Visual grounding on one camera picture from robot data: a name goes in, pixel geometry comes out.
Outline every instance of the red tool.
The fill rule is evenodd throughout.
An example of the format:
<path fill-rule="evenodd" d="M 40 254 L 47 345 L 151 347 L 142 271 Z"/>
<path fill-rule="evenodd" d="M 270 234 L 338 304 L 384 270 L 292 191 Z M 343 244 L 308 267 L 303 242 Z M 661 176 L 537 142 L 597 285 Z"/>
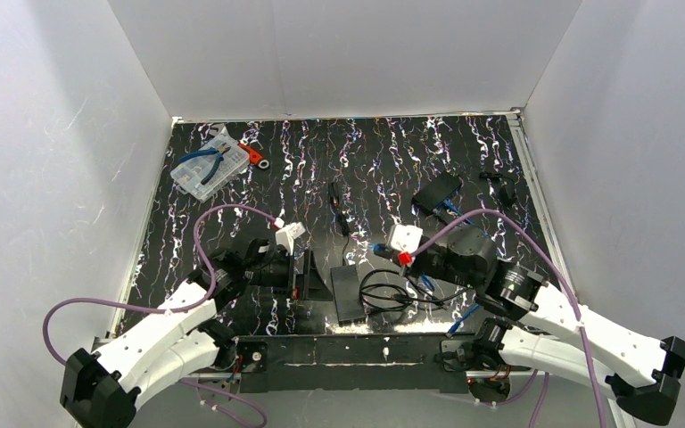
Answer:
<path fill-rule="evenodd" d="M 248 160 L 251 162 L 251 165 L 255 165 L 256 168 L 261 170 L 269 169 L 269 161 L 264 159 L 264 157 L 261 156 L 261 153 L 256 152 L 248 145 L 242 143 L 238 143 L 238 145 L 248 152 Z"/>

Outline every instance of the metal frame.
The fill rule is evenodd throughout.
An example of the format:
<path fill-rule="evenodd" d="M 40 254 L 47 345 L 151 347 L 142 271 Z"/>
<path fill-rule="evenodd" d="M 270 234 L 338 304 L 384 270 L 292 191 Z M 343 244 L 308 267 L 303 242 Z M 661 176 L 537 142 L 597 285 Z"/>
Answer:
<path fill-rule="evenodd" d="M 379 118 L 393 117 L 393 118 L 423 118 L 429 116 L 510 116 L 521 114 L 521 109 L 514 107 L 508 111 L 448 111 L 442 113 L 419 113 L 419 114 L 383 114 L 376 116 Z M 293 114 L 285 115 L 281 118 L 263 118 L 263 119 L 183 119 L 179 116 L 172 117 L 173 123 L 211 123 L 211 122 L 261 122 L 264 120 L 316 120 L 316 119 L 368 119 L 373 116 L 336 116 L 336 117 L 318 117 L 308 118 L 295 116 Z"/>

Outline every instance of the red clip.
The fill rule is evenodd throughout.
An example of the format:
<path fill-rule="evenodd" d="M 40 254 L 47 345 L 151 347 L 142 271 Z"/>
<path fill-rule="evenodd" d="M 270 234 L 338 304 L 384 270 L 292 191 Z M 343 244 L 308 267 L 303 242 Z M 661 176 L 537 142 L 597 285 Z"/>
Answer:
<path fill-rule="evenodd" d="M 248 161 L 251 162 L 251 165 L 256 165 L 257 167 L 259 167 L 259 169 L 269 168 L 268 160 L 265 160 L 261 153 L 256 152 L 248 145 L 242 143 L 238 143 L 237 145 L 239 145 L 240 148 L 248 152 Z"/>
<path fill-rule="evenodd" d="M 406 266 L 408 263 L 413 261 L 413 257 L 411 257 L 410 252 L 404 251 L 398 254 L 398 261 L 400 262 L 401 266 Z"/>

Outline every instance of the blue connector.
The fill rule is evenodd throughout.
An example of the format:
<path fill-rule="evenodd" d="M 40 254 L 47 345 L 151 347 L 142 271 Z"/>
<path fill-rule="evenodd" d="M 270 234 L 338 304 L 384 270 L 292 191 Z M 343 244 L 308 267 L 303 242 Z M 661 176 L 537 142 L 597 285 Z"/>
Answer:
<path fill-rule="evenodd" d="M 466 313 L 463 314 L 463 316 L 462 316 L 458 321 L 456 321 L 456 324 L 454 324 L 454 325 L 448 330 L 448 337 L 452 337 L 453 334 L 455 334 L 456 331 L 458 331 L 458 328 L 460 327 L 461 323 L 463 323 L 464 321 L 466 321 L 466 318 L 468 318 L 471 314 L 473 314 L 474 312 L 476 312 L 477 309 L 479 309 L 479 305 L 475 303 L 474 306 L 472 306 L 468 311 L 466 311 Z"/>
<path fill-rule="evenodd" d="M 429 279 L 429 276 L 426 275 L 421 275 L 421 282 L 426 285 L 426 288 L 428 288 L 430 291 L 434 291 L 434 284 L 432 284 L 432 281 Z"/>

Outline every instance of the black cable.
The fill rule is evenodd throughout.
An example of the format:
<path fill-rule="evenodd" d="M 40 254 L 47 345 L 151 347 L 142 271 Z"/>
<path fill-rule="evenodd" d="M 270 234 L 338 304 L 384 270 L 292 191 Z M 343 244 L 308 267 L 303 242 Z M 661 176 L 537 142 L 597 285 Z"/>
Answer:
<path fill-rule="evenodd" d="M 348 260 L 345 258 L 345 250 L 348 248 L 348 244 L 351 242 L 351 236 L 348 235 L 347 239 L 345 239 L 345 245 L 342 246 L 342 265 L 346 266 L 348 264 Z"/>
<path fill-rule="evenodd" d="M 409 283 L 414 287 L 414 289 L 417 291 L 417 293 L 420 293 L 424 295 L 425 297 L 423 299 L 420 299 L 418 297 L 411 297 L 409 295 L 409 292 L 395 284 L 388 284 L 388 283 L 375 283 L 375 284 L 367 284 L 369 278 L 376 274 L 395 274 L 397 276 L 400 276 L 400 272 L 391 270 L 391 269 L 374 269 L 368 274 L 364 276 L 364 278 L 361 280 L 361 284 L 359 286 L 359 300 L 361 303 L 365 303 L 373 313 L 379 313 L 379 312 L 401 312 L 403 310 L 406 310 L 409 306 L 411 306 L 414 302 L 419 302 L 419 303 L 428 303 L 428 304 L 433 304 L 437 306 L 438 308 L 443 307 L 443 303 L 446 301 L 453 300 L 466 292 L 466 290 L 462 290 L 460 292 L 457 292 L 455 294 L 452 294 L 451 296 L 442 298 L 442 299 L 436 299 L 433 297 L 433 295 L 429 294 L 427 290 L 424 288 L 420 287 L 417 283 L 414 282 L 411 278 L 405 277 L 405 276 L 400 276 L 404 277 L 409 281 Z M 373 290 L 377 289 L 390 289 L 393 290 L 395 293 L 392 297 L 388 296 L 382 296 L 382 295 L 376 295 L 373 294 Z M 371 302 L 371 300 L 384 300 L 384 301 L 394 301 L 398 303 L 397 305 L 394 306 L 379 306 Z"/>

